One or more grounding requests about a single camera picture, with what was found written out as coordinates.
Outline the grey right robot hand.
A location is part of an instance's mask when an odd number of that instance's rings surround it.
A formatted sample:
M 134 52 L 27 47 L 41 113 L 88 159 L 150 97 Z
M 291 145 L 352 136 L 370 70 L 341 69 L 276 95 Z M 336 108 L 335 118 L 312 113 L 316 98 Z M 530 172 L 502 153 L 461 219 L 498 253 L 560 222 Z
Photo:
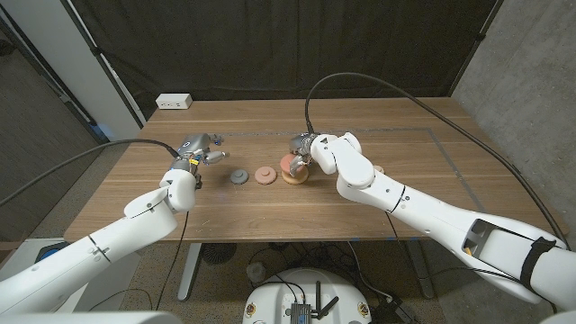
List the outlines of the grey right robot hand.
M 317 133 L 303 133 L 290 140 L 289 150 L 294 154 L 289 163 L 290 176 L 295 177 L 301 167 L 311 163 L 311 144 L 317 137 Z

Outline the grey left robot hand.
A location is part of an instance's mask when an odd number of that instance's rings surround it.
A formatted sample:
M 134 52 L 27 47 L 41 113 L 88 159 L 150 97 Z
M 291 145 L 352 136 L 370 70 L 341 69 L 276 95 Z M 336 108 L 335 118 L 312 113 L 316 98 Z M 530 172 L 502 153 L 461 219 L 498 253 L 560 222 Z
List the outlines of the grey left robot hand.
M 228 152 L 221 150 L 211 151 L 211 144 L 220 146 L 222 142 L 223 137 L 220 134 L 187 135 L 177 149 L 178 156 L 173 160 L 169 169 L 184 170 L 195 175 L 201 163 L 205 165 L 216 164 L 230 156 Z

